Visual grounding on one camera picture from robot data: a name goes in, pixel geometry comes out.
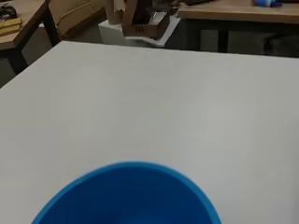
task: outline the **gray floor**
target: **gray floor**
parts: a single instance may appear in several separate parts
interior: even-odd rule
[[[255,33],[230,33],[229,52],[241,54],[263,54],[263,41],[270,34]],[[101,43],[101,36],[97,27],[97,22],[90,25],[80,34],[70,39],[71,41]],[[23,49],[26,61],[31,64],[51,49],[50,42],[44,28],[39,28],[32,36],[28,44]],[[202,50],[216,52],[217,33],[215,31],[204,31],[202,38]],[[275,56],[298,57],[299,38],[290,36],[280,39],[275,43]],[[0,60],[0,88],[6,85],[14,73],[7,60]]]

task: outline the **blue bowl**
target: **blue bowl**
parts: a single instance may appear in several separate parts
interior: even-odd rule
[[[209,199],[164,166],[124,162],[75,180],[40,211],[34,224],[218,224]]]

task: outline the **desk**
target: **desk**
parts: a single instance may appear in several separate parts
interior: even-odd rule
[[[0,90],[0,223],[31,223],[98,167],[153,161],[192,179],[224,224],[297,224],[298,70],[295,59],[60,43]]]
[[[22,25],[18,33],[0,36],[0,58],[8,58],[13,71],[18,75],[28,66],[21,50],[41,22],[44,22],[53,46],[59,43],[60,37],[50,14],[49,0],[16,0],[10,4],[16,8]]]
[[[192,7],[182,6],[178,15],[188,20],[188,29],[219,30],[220,52],[227,51],[229,31],[299,35],[299,4],[273,8],[255,7],[251,2],[216,0]]]

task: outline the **cardboard box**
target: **cardboard box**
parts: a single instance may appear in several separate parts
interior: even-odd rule
[[[106,0],[50,0],[50,11],[61,36],[69,37],[74,30],[105,14]]]
[[[169,22],[170,13],[167,12],[157,24],[139,23],[147,21],[147,6],[143,0],[127,0],[126,9],[122,19],[122,32],[125,36],[144,36],[153,39],[160,38]]]

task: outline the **blue bowl rim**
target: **blue bowl rim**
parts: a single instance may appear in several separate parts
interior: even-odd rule
[[[49,210],[55,205],[55,203],[60,200],[69,190],[73,189],[75,186],[83,183],[84,181],[100,175],[104,172],[109,172],[116,169],[121,168],[146,168],[151,170],[156,170],[159,172],[162,172],[164,174],[173,176],[174,178],[178,179],[180,182],[182,182],[187,188],[189,188],[202,202],[204,205],[212,224],[221,224],[221,221],[218,217],[218,214],[211,203],[211,201],[208,199],[208,197],[205,195],[203,191],[200,190],[200,188],[195,185],[188,177],[185,175],[182,175],[178,171],[175,171],[171,168],[168,168],[166,166],[155,164],[151,162],[143,162],[143,161],[125,161],[125,162],[117,162],[113,163],[104,167],[101,167],[99,169],[96,169],[94,171],[91,171],[87,173],[86,175],[83,175],[82,177],[74,180],[70,184],[68,184],[66,187],[61,189],[44,207],[43,209],[38,213],[35,220],[33,221],[33,224],[38,224],[41,219],[49,212]]]

